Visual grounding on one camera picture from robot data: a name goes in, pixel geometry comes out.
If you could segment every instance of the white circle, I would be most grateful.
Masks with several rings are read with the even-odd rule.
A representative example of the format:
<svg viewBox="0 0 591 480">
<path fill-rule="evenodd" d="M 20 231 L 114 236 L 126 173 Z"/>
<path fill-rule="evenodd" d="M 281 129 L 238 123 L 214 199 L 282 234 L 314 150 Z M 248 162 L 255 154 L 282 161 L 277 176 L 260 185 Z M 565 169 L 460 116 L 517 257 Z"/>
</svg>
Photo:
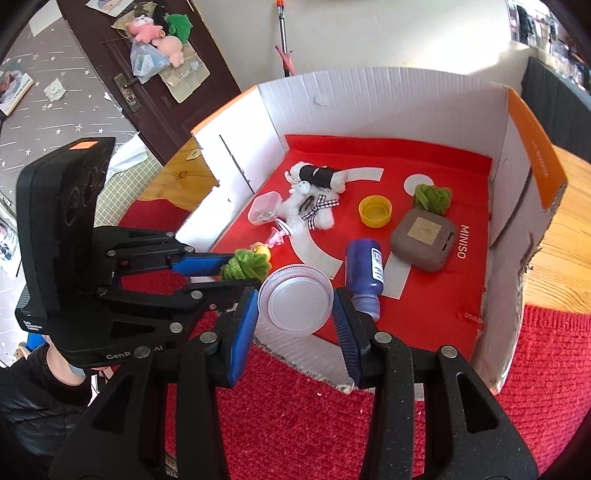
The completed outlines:
<svg viewBox="0 0 591 480">
<path fill-rule="evenodd" d="M 409 178 L 404 180 L 404 191 L 411 197 L 414 197 L 414 189 L 421 183 L 424 183 L 425 185 L 435 185 L 431 177 L 427 177 L 422 173 L 415 173 L 415 175 L 410 175 Z"/>
</svg>

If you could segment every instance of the bottle label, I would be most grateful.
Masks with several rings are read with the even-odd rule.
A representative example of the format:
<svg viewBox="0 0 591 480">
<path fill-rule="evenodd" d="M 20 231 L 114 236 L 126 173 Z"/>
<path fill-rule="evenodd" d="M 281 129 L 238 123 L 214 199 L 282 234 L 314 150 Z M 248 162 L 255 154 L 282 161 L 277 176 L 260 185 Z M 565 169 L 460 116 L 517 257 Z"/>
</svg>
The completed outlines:
<svg viewBox="0 0 591 480">
<path fill-rule="evenodd" d="M 374 279 L 384 283 L 382 252 L 380 252 L 377 248 L 371 249 L 371 274 Z"/>
</svg>

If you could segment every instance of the wooden door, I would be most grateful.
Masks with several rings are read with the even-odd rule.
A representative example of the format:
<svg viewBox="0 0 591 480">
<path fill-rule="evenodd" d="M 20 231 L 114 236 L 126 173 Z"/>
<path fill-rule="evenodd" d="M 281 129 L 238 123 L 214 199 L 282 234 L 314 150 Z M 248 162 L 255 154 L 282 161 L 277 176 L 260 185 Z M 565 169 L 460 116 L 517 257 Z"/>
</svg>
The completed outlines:
<svg viewBox="0 0 591 480">
<path fill-rule="evenodd" d="M 123 107 L 125 116 L 140 132 L 142 140 L 163 164 L 190 138 L 195 125 L 240 93 L 222 54 L 190 1 L 168 0 L 165 5 L 171 14 L 189 16 L 193 24 L 189 43 L 209 69 L 210 76 L 182 103 L 174 99 L 157 75 L 143 85 L 135 82 L 129 88 L 141 106 L 133 113 L 114 81 L 120 73 L 129 81 L 134 78 L 129 60 L 131 43 L 111 28 L 116 19 L 87 7 L 82 0 L 58 0 L 63 16 L 93 67 Z"/>
</svg>

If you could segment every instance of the door lock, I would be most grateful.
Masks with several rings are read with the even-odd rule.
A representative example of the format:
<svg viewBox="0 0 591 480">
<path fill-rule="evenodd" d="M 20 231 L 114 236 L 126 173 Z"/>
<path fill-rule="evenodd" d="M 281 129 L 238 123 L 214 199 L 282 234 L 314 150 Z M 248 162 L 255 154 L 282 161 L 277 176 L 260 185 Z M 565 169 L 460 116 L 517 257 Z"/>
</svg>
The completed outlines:
<svg viewBox="0 0 591 480">
<path fill-rule="evenodd" d="M 123 95 L 123 98 L 127 102 L 127 105 L 129 106 L 131 111 L 133 113 L 137 112 L 140 109 L 141 105 L 139 104 L 137 97 L 129 87 L 132 86 L 135 82 L 137 82 L 138 79 L 134 78 L 133 80 L 128 82 L 125 76 L 122 73 L 120 73 L 113 80 L 115 81 L 115 84 L 119 88 L 121 95 Z"/>
</svg>

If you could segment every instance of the wooden table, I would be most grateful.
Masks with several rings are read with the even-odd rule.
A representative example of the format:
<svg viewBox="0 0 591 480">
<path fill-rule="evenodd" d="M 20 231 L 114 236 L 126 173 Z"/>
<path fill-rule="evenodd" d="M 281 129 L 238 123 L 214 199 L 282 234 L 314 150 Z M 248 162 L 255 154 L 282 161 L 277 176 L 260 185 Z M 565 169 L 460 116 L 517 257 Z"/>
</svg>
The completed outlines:
<svg viewBox="0 0 591 480">
<path fill-rule="evenodd" d="M 189 140 L 169 161 L 141 200 L 167 199 L 193 211 L 217 185 L 203 157 L 187 160 Z M 525 302 L 565 312 L 591 312 L 591 165 L 555 147 L 569 178 L 560 208 L 532 260 Z"/>
<path fill-rule="evenodd" d="M 591 165 L 554 147 L 569 186 L 533 258 L 525 302 L 591 313 Z"/>
</svg>

